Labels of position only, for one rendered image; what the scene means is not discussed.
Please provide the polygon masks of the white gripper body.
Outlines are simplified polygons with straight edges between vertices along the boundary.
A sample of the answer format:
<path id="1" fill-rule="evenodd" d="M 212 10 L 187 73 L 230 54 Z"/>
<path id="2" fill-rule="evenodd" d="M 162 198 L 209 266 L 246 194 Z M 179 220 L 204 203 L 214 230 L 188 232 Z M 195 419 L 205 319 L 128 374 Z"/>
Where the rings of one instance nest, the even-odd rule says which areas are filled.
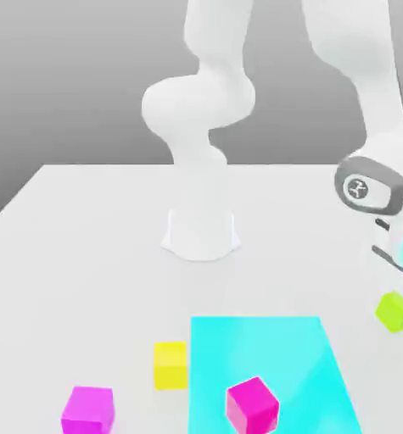
<path id="1" fill-rule="evenodd" d="M 372 275 L 383 289 L 397 291 L 403 296 L 403 268 L 380 247 L 371 247 Z"/>

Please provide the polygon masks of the small lime green cube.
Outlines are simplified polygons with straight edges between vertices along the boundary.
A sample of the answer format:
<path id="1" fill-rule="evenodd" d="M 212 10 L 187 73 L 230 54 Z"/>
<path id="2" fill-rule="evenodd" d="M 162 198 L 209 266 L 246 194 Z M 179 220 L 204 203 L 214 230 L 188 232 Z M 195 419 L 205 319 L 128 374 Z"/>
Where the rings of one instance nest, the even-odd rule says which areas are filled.
<path id="1" fill-rule="evenodd" d="M 397 291 L 385 293 L 375 314 L 390 332 L 403 331 L 403 296 Z"/>

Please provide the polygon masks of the small pink cube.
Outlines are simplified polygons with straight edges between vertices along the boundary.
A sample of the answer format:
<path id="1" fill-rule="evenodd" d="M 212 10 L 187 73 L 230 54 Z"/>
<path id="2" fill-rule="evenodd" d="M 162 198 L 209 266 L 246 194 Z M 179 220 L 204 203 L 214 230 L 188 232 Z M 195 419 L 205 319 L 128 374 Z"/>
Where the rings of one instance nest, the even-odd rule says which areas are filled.
<path id="1" fill-rule="evenodd" d="M 280 403 L 260 377 L 229 387 L 226 416 L 237 434 L 269 434 L 277 429 Z"/>

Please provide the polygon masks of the small yellow cube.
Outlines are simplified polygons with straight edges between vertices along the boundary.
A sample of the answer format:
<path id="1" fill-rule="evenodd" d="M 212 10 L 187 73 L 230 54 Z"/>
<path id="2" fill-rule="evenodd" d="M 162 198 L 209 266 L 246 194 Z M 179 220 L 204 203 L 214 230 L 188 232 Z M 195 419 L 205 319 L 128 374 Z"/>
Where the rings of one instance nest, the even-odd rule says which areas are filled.
<path id="1" fill-rule="evenodd" d="M 156 390 L 188 388 L 185 342 L 157 342 L 154 344 L 154 387 Z"/>

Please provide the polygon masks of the small purple cube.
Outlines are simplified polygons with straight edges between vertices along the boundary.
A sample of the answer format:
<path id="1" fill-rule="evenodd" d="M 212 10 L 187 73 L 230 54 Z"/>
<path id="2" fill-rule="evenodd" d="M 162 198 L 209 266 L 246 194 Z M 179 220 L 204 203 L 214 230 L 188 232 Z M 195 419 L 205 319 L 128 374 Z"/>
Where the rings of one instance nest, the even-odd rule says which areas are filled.
<path id="1" fill-rule="evenodd" d="M 110 434 L 115 420 L 113 390 L 74 387 L 61 415 L 63 434 Z"/>

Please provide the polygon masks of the large cyan box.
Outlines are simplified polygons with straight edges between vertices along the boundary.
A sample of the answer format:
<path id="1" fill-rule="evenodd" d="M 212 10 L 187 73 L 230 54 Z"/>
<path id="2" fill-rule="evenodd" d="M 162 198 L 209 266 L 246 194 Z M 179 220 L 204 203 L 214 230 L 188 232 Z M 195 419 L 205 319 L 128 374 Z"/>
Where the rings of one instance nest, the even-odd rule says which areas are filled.
<path id="1" fill-rule="evenodd" d="M 272 434 L 362 434 L 317 317 L 191 319 L 188 434 L 237 434 L 226 391 L 259 377 L 280 403 Z"/>

